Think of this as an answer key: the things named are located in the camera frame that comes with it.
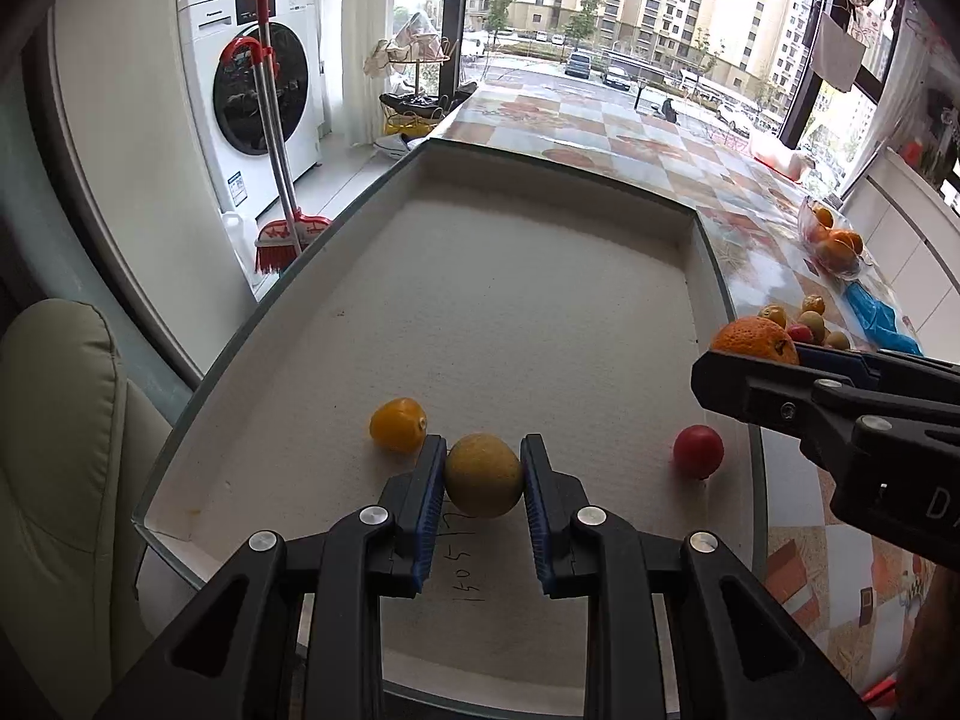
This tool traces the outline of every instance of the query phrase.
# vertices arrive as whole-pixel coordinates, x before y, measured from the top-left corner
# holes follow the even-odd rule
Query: floral tablecloth
[[[870,349],[843,283],[803,250],[797,210],[803,188],[720,143],[663,119],[635,113],[630,98],[603,95],[546,77],[544,85],[482,84],[432,137],[502,148],[580,167],[695,208],[738,316],[768,303],[800,314],[804,295],[827,303],[827,330]],[[893,306],[875,266],[860,282]],[[767,484],[766,586],[859,690],[891,673],[905,650],[932,566],[841,523],[827,503],[833,480],[790,437],[763,431]]]

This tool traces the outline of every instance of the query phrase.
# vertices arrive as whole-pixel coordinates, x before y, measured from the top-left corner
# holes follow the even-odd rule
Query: clear plastic bag
[[[803,247],[823,269],[845,281],[860,276],[863,241],[836,210],[808,197],[797,214],[797,231]]]

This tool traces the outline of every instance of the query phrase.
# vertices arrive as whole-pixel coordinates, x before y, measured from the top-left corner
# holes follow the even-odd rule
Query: road
[[[613,89],[600,81],[597,71],[590,73],[589,80],[575,79],[563,74],[563,65],[542,59],[524,59],[520,56],[493,55],[490,61],[478,58],[472,66],[464,65],[464,76],[467,80],[505,80],[517,81],[526,84],[542,84],[556,88],[568,88],[578,91],[589,91],[597,100],[605,103],[614,103],[627,108],[633,108],[637,100],[637,84],[631,85],[630,92]],[[668,95],[659,89],[647,87],[640,95],[640,105],[637,111],[645,114],[654,113],[653,106],[664,104]],[[730,129],[717,119],[716,114],[696,103],[690,103],[679,95],[669,95],[673,100],[674,110],[677,111],[677,124],[702,138],[711,139],[717,135],[727,138],[739,138],[733,135]]]

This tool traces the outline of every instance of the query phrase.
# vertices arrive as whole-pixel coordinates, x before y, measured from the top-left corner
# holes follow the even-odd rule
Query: curtain
[[[330,130],[347,143],[383,134],[383,79],[364,76],[364,59],[390,36],[392,0],[320,0],[320,59],[326,76]]]
[[[853,186],[880,148],[888,143],[897,145],[909,136],[914,114],[920,102],[925,100],[926,74],[930,68],[930,48],[926,36],[933,32],[930,18],[917,1],[906,0],[899,38],[896,39],[890,73],[887,74],[880,103],[870,127],[867,127],[860,151],[838,191],[840,196]]]

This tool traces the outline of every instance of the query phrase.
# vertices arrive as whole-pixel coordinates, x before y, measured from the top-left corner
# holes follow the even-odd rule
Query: blue plastic bag
[[[874,298],[857,281],[851,282],[845,296],[863,326],[867,341],[875,343],[881,349],[923,357],[920,346],[913,338],[896,331],[896,314],[890,306]]]

